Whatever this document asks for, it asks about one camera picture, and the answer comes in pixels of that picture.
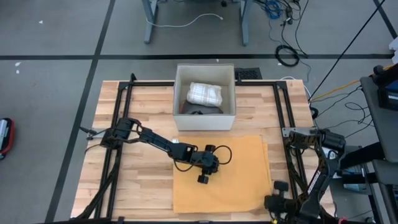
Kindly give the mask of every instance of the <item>cardboard box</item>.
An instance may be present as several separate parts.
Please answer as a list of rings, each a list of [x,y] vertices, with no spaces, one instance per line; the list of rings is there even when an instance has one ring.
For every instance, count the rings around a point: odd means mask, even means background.
[[[223,114],[180,114],[191,82],[219,85]],[[230,130],[236,115],[234,65],[180,64],[174,83],[173,117],[179,131]]]

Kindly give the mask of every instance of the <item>desk leg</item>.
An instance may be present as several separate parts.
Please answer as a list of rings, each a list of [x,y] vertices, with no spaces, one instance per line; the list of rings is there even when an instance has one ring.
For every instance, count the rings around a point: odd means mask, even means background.
[[[241,18],[242,41],[244,46],[247,46],[249,43],[249,11],[252,4],[253,0],[241,0],[239,15]]]
[[[142,4],[144,5],[145,16],[147,17],[148,21],[155,24],[156,22],[156,13],[157,13],[157,0],[142,0]],[[147,23],[147,28],[145,30],[145,37],[144,43],[150,43],[150,37],[152,35],[152,28],[153,25]]]
[[[340,162],[340,169],[364,164],[374,159],[384,159],[383,148],[379,142],[348,153]]]

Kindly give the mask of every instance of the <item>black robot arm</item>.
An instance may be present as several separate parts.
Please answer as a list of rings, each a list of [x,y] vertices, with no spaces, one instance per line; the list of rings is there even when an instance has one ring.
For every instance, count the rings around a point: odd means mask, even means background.
[[[136,133],[134,139],[128,139],[131,133]],[[150,144],[164,152],[175,162],[190,164],[191,166],[202,169],[198,182],[202,184],[208,183],[208,177],[218,171],[220,164],[218,158],[213,154],[216,147],[207,145],[204,151],[198,151],[198,147],[187,143],[174,143],[158,134],[151,129],[142,126],[141,122],[132,118],[120,118],[116,127],[108,129],[101,141],[101,146],[118,148],[123,143],[143,142]]]
[[[320,199],[329,186],[330,180],[340,168],[340,160],[345,156],[344,137],[332,133],[327,129],[312,129],[306,134],[291,131],[289,138],[286,139],[286,143],[287,147],[299,149],[307,149],[309,146],[313,146],[318,156],[318,167],[308,186],[299,184],[302,193],[296,200],[284,197],[284,192],[289,190],[288,183],[281,181],[274,182],[274,188],[279,193],[266,196],[264,201],[264,206],[271,213],[272,219],[276,223],[284,224],[363,223],[335,218],[320,206]],[[297,172],[291,172],[291,174],[296,175],[294,179],[300,179]]]

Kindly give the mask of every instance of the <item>orange cloth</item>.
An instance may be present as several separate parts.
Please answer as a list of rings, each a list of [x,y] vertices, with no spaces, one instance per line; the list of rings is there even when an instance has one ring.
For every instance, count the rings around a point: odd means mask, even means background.
[[[193,167],[180,172],[174,167],[173,210],[175,213],[246,212],[262,208],[264,196],[272,190],[267,144],[260,136],[238,138],[179,137],[205,149],[207,144],[229,146],[233,152],[229,164],[220,165],[218,172],[209,175],[208,184],[197,182],[201,169]],[[229,151],[219,148],[215,152],[220,162],[229,159]],[[177,163],[181,169],[189,165]]]

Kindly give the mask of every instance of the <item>metal table leg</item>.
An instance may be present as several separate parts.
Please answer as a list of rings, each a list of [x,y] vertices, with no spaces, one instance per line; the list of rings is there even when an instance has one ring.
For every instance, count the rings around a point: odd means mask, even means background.
[[[242,23],[242,42],[244,46],[249,43],[249,11],[252,4],[253,0],[241,0],[239,15]]]
[[[155,24],[156,21],[156,12],[157,12],[157,0],[142,0],[142,4],[144,5],[145,15],[149,22]],[[150,37],[152,35],[153,25],[147,23],[147,28],[145,31],[144,43],[150,43]]]

